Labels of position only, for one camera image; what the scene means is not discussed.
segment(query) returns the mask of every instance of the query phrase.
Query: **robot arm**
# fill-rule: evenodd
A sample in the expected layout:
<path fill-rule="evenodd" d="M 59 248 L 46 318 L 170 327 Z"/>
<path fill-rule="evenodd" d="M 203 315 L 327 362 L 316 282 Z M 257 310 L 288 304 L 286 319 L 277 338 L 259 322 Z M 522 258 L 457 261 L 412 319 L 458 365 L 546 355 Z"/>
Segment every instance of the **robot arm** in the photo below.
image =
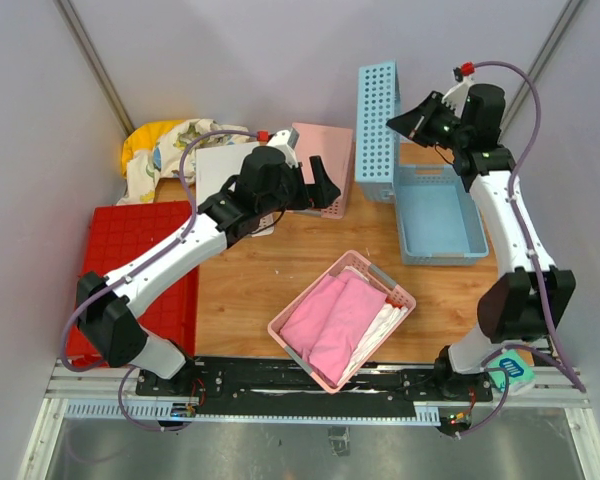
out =
<path fill-rule="evenodd" d="M 172 342 L 142 328 L 136 319 L 182 276 L 254 232 L 266 215 L 327 208 L 340 196 L 320 157 L 310 158 L 315 184 L 305 184 L 294 153 L 297 139 L 295 130 L 283 130 L 267 146 L 256 147 L 245 158 L 240 174 L 229 178 L 218 193 L 200 205 L 188 233 L 189 222 L 105 277 L 90 272 L 79 280 L 77 302 L 81 304 L 107 285 L 125 279 L 90 305 L 77 322 L 111 367 L 131 364 L 191 388 L 188 379 L 177 378 L 186 377 L 190 359 Z M 175 247 L 165 249 L 172 243 Z M 131 275 L 138 265 L 156 255 L 140 274 Z"/>
<path fill-rule="evenodd" d="M 575 289 L 571 271 L 560 270 L 535 232 L 514 179 L 511 152 L 498 143 L 504 114 L 504 91 L 495 85 L 474 84 L 473 66 L 454 70 L 460 82 L 446 95 L 431 94 L 415 109 L 387 122 L 387 126 L 418 145 L 440 145 L 453 151 L 453 168 L 480 209 L 493 241 L 498 280 L 480 299 L 476 326 L 448 348 L 453 372 L 478 372 L 481 362 L 503 342 L 533 341 L 548 333 L 538 281 L 531 256 L 537 256 L 548 292 L 553 324 L 558 325 Z M 460 117 L 455 111 L 462 107 Z M 533 248 L 510 204 L 515 199 Z"/>

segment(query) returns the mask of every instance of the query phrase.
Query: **patterned cloth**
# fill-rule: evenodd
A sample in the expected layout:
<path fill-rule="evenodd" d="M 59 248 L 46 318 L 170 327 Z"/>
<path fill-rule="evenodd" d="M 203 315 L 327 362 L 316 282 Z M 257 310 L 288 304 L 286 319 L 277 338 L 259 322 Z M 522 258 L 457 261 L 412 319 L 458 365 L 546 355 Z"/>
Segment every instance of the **patterned cloth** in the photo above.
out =
<path fill-rule="evenodd" d="M 191 119 L 178 123 L 166 133 L 159 136 L 155 145 L 150 141 L 151 135 L 165 123 L 147 124 L 134 132 L 125 142 L 123 148 L 122 170 L 126 170 L 127 192 L 118 205 L 136 203 L 152 203 L 156 193 L 156 185 L 161 178 L 177 178 L 180 157 L 186 146 L 200 135 L 213 130 L 244 130 L 245 127 L 235 125 L 218 125 L 211 119 Z M 206 138 L 196 145 L 189 154 L 184 167 L 184 174 L 189 185 L 196 178 L 196 150 L 198 148 L 218 145 L 244 143 L 249 137 L 244 135 L 216 135 Z"/>

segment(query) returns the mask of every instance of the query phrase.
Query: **white panel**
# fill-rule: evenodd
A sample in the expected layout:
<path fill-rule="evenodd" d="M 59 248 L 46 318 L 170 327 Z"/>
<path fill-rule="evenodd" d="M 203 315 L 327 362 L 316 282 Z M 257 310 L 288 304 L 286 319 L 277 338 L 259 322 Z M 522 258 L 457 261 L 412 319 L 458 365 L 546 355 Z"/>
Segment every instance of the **white panel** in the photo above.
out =
<path fill-rule="evenodd" d="M 0 2 L 0 478 L 15 478 L 122 135 L 53 2 Z"/>
<path fill-rule="evenodd" d="M 136 125 L 212 117 L 277 129 L 353 128 L 357 71 L 398 61 L 403 106 L 453 85 L 453 67 L 528 67 L 565 0 L 76 0 Z M 480 72 L 515 93 L 511 73 Z"/>
<path fill-rule="evenodd" d="M 558 328 L 589 386 L 600 426 L 600 2 L 588 2 L 539 83 L 543 123 L 522 193 L 544 245 L 571 268 L 576 292 Z M 505 145 L 519 154 L 530 101 Z"/>

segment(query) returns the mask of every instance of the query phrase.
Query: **wooden tabletop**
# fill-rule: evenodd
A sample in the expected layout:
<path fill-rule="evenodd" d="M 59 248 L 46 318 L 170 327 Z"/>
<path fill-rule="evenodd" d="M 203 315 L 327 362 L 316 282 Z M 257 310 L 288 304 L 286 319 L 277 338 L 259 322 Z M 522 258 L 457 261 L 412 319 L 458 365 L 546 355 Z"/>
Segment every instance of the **wooden tabletop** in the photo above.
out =
<path fill-rule="evenodd" d="M 402 145 L 401 160 L 442 163 L 412 144 Z M 158 185 L 156 201 L 184 199 L 177 180 Z M 377 361 L 435 360 L 476 323 L 478 300 L 497 276 L 493 249 L 471 267 L 403 265 L 393 205 L 367 201 L 354 183 L 343 219 L 289 213 L 272 235 L 244 239 L 200 266 L 196 353 L 286 357 L 267 324 L 347 250 L 368 257 L 417 301 Z"/>

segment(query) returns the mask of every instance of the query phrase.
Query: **gray floor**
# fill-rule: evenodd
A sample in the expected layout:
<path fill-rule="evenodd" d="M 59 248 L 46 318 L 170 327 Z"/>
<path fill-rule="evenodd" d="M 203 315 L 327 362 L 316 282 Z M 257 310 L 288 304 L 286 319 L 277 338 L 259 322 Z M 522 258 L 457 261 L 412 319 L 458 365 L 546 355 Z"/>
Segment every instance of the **gray floor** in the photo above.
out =
<path fill-rule="evenodd" d="M 326 425 L 195 423 L 175 435 L 143 432 L 123 420 L 66 421 L 47 478 L 584 478 L 561 409 L 508 409 L 461 441 L 431 427 L 355 426 L 348 456 L 335 455 L 328 430 Z"/>

